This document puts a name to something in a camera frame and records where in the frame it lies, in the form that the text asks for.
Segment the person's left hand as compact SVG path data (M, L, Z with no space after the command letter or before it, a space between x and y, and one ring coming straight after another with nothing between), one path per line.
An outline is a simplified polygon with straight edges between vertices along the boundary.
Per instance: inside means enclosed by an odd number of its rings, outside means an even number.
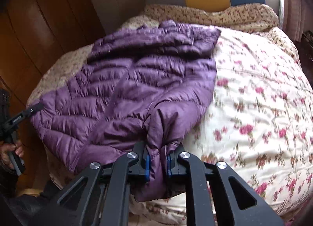
M2 143L1 144L1 162L6 168L13 169L14 166L11 163L10 156L8 155L9 152L15 153L20 158L23 157L24 151L22 147L21 141L17 140L16 143Z

